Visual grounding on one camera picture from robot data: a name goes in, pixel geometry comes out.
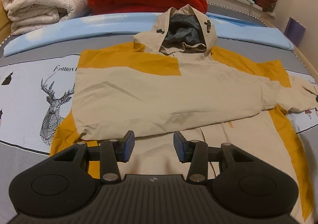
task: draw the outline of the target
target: blue folded sheet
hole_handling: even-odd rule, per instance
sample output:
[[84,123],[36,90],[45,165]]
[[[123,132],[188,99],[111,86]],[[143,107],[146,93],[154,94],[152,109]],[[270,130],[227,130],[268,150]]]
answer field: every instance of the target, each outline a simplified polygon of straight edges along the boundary
[[[161,13],[119,13],[88,16],[58,22],[18,36],[4,47],[10,56],[43,45],[102,34],[137,34],[150,31]],[[219,38],[253,42],[293,50],[294,46],[277,28],[207,13]]]

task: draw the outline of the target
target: white wall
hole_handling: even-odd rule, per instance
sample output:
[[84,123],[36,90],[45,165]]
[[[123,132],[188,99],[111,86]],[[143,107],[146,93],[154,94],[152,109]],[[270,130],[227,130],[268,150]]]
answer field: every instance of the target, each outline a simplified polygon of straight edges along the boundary
[[318,70],[318,0],[278,0],[272,23],[284,32],[289,17],[299,21],[305,28],[299,49]]

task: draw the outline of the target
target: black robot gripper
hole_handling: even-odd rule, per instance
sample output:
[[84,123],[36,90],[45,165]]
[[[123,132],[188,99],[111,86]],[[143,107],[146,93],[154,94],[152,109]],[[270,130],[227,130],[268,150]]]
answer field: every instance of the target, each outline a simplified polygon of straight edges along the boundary
[[[78,142],[17,175],[9,196],[18,215],[9,223],[297,223],[289,214],[298,187],[287,174],[230,143],[220,148],[173,135],[182,175],[135,175],[122,179],[117,162],[129,161],[133,131],[122,139],[87,147]],[[100,178],[88,174],[100,162]],[[208,179],[208,162],[220,174]]]

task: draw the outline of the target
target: ribbed black surface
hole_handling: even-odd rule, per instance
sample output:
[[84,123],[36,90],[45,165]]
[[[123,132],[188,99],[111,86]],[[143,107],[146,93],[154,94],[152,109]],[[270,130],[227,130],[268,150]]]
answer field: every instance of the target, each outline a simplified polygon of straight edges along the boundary
[[205,186],[192,185],[181,175],[127,175],[105,185],[84,209],[55,219],[18,215],[11,224],[292,224],[290,216],[255,220],[236,216],[220,207]]

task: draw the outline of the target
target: deer head illustration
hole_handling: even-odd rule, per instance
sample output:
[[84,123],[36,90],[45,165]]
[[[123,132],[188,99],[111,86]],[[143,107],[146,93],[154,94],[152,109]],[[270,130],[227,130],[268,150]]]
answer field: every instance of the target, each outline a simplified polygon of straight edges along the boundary
[[47,145],[51,145],[54,133],[56,131],[57,126],[64,119],[59,115],[60,107],[62,104],[67,103],[71,100],[71,95],[74,94],[74,86],[69,91],[65,92],[64,95],[60,98],[55,97],[55,92],[53,91],[54,81],[51,83],[49,87],[46,84],[47,80],[43,83],[43,79],[41,80],[41,89],[48,94],[47,102],[50,104],[49,109],[47,110],[47,114],[44,117],[42,128],[40,131],[40,136],[42,140]]

